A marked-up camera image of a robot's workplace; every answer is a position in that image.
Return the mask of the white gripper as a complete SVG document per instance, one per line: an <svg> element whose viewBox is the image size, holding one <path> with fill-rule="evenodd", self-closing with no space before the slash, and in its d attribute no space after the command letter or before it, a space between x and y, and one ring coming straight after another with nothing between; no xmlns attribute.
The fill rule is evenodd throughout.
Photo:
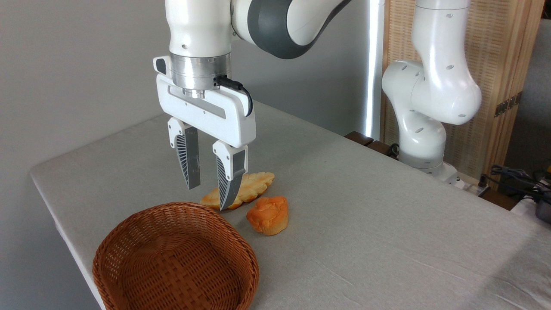
<svg viewBox="0 0 551 310"><path fill-rule="evenodd" d="M157 93L167 122L169 141L176 150L188 189L201 184L198 130L218 139L213 144L217 160L219 210L226 210L238 196L248 171L248 144L256 139L256 119L245 94L220 86L193 98L173 83L168 56L153 59Z"/></svg>

